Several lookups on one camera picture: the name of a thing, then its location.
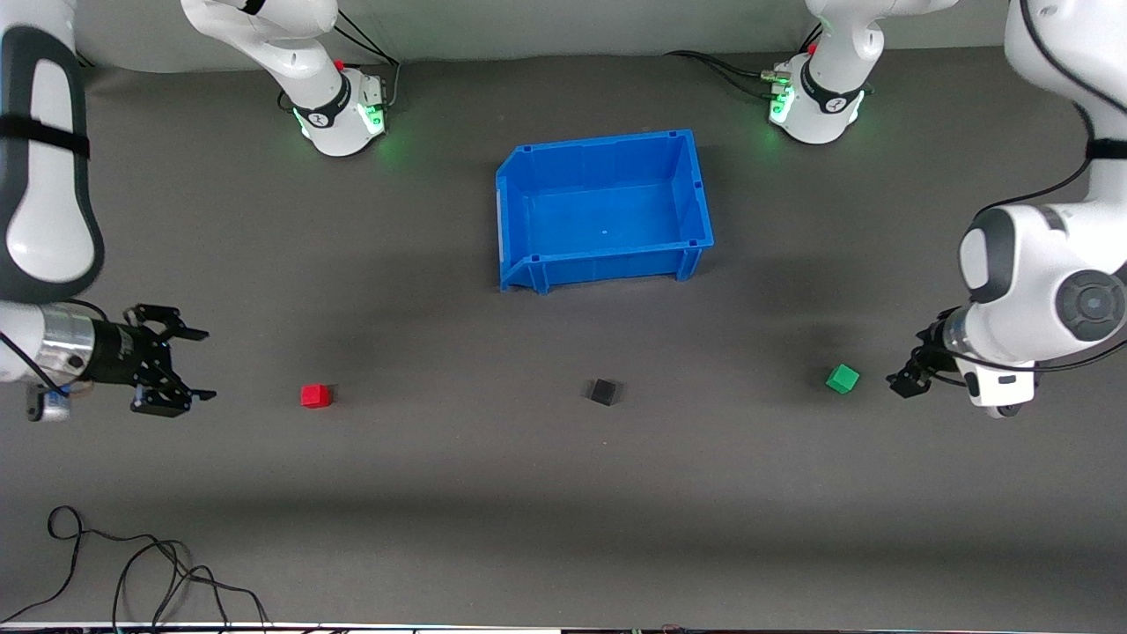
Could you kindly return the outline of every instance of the green cube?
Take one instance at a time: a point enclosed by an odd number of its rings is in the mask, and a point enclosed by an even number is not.
[[[861,378],[861,375],[857,374],[857,370],[850,368],[849,366],[841,365],[834,368],[834,372],[829,374],[829,379],[826,385],[837,394],[846,394],[857,387],[857,381]]]

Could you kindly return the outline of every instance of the red cube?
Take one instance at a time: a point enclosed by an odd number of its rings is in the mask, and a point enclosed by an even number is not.
[[[309,410],[332,405],[332,391],[329,386],[313,384],[301,389],[301,407]]]

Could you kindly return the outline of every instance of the black velcro strap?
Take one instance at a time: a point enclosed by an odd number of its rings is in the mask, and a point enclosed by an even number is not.
[[[70,150],[85,159],[90,158],[90,139],[87,136],[52,127],[23,115],[0,115],[0,139],[28,139]]]
[[[242,8],[243,14],[250,14],[251,16],[257,15],[258,11],[263,10],[263,5],[266,0],[247,0],[247,6]]]
[[[1088,142],[1088,159],[1127,159],[1127,141],[1095,139]]]

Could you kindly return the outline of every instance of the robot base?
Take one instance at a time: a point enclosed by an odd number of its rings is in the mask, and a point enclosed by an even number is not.
[[[789,61],[775,64],[774,70],[800,77],[802,66],[810,59],[807,53],[795,55]],[[818,102],[806,93],[801,82],[795,82],[771,102],[767,120],[782,127],[788,134],[804,143],[820,145],[834,141],[845,132],[849,124],[857,120],[858,108],[864,91],[841,111],[826,114]]]
[[[346,157],[363,150],[372,139],[383,134],[387,125],[383,83],[380,78],[366,75],[355,69],[345,69],[341,74],[352,83],[352,98],[331,126],[307,124],[294,111],[301,123],[301,133],[322,154],[330,157]]]

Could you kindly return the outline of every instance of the blue container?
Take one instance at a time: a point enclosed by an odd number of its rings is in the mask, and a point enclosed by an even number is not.
[[[689,130],[524,145],[497,170],[500,288],[674,274],[712,245]]]

